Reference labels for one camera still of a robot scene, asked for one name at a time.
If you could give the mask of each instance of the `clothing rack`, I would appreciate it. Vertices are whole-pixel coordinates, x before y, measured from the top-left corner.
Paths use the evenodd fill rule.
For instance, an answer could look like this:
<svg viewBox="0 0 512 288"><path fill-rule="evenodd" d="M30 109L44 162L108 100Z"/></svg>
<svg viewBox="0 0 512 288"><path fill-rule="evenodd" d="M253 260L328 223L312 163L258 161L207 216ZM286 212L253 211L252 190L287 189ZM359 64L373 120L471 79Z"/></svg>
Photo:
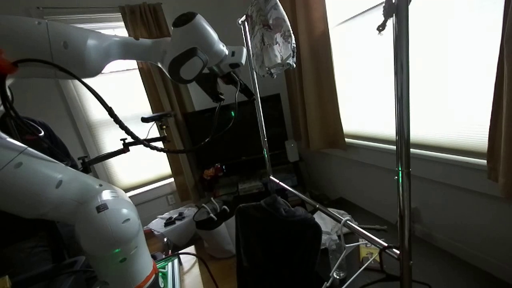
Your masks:
<svg viewBox="0 0 512 288"><path fill-rule="evenodd" d="M400 287L412 287L412 262L411 262L411 141L410 141L410 112L409 112L409 0L395 0L395 13L393 16L393 38L394 38L394 65L395 65L395 117L396 117L396 177L398 188L398 231L399 231L399 250L390 249L390 245L366 232L352 223L349 218L343 218L319 203L302 195L300 192L280 182L272 175L272 166L268 156L267 135L263 121L263 113L260 102L260 92L258 81L253 64L253 53L251 39L249 34L248 19L242 16L238 24L242 27L245 48L249 62L250 77L255 94L256 114L260 128L260 137L263 147L263 156L268 172L268 183L271 192L274 191L274 183L292 192L306 203L314 206L319 211L341 223L360 238L370 244L384 250L388 255L400 261ZM353 248L356 243L345 245ZM348 251L342 254L341 259L346 256ZM361 268L351 279L347 281L347 286L355 278Z"/></svg>

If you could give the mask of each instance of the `black tv screen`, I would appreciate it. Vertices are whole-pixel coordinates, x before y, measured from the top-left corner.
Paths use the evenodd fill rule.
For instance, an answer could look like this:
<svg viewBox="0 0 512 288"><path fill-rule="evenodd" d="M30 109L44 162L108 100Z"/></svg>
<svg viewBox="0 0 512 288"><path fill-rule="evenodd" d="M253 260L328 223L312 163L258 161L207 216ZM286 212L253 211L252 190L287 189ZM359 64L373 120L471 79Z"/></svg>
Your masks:
<svg viewBox="0 0 512 288"><path fill-rule="evenodd" d="M261 97L263 119L270 153L286 150L288 140L281 104L281 96L272 94ZM202 143L211 133L215 109L185 113L184 120L192 145ZM234 103L220 108L216 134L224 130L234 116ZM217 163L235 162L263 155L255 103L252 100L238 103L238 115L233 125L222 135L196 150L199 169L207 169Z"/></svg>

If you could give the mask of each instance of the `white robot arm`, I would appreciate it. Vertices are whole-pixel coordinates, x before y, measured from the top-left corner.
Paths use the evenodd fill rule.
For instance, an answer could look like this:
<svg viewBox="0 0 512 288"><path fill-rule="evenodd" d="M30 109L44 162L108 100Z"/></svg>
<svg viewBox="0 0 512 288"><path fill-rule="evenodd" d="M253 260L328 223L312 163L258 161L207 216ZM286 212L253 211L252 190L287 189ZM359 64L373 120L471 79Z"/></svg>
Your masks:
<svg viewBox="0 0 512 288"><path fill-rule="evenodd" d="M82 78L98 75L114 60L132 59L155 63L174 81L187 84L205 69L221 79L236 77L232 70L246 57L243 47L225 46L206 20L193 12L176 18L172 38L151 40L0 16L0 41L7 60L43 59ZM12 77L69 78L36 64ZM137 210L123 190L68 168L1 131L0 183L0 210L74 224L89 262L108 287L163 287Z"/></svg>

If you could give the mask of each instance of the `electrical outlet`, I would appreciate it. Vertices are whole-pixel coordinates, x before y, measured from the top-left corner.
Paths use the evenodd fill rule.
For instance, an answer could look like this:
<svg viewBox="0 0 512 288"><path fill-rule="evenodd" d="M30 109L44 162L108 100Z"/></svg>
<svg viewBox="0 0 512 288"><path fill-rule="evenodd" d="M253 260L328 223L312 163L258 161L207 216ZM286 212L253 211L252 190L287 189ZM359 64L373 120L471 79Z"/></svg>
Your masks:
<svg viewBox="0 0 512 288"><path fill-rule="evenodd" d="M167 195L167 204L169 204L169 206L171 205L174 205L176 203L176 199L174 199L174 194L169 194Z"/></svg>

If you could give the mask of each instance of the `curtain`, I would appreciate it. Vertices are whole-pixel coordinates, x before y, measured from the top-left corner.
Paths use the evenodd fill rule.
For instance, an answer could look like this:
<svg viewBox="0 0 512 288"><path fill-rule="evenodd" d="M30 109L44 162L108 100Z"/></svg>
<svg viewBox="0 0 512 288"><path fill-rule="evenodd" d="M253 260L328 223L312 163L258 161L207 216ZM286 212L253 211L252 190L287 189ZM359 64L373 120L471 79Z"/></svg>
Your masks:
<svg viewBox="0 0 512 288"><path fill-rule="evenodd" d="M505 1L503 30L487 145L487 173L512 198L512 0Z"/></svg>
<svg viewBox="0 0 512 288"><path fill-rule="evenodd" d="M297 45L285 71L293 136L312 150L346 147L339 115L325 0L281 0Z"/></svg>
<svg viewBox="0 0 512 288"><path fill-rule="evenodd" d="M119 10L128 30L128 35L135 39L157 39L170 37L170 30L163 13L162 4L120 6ZM168 149L183 147L186 128L183 113L194 110L194 104L187 86L172 82L156 65L138 62L140 76L146 89L153 113L174 111L176 116L170 119L167 139L164 146ZM170 169L176 184L176 190L182 202L196 200L197 192L190 163L184 154L167 154Z"/></svg>

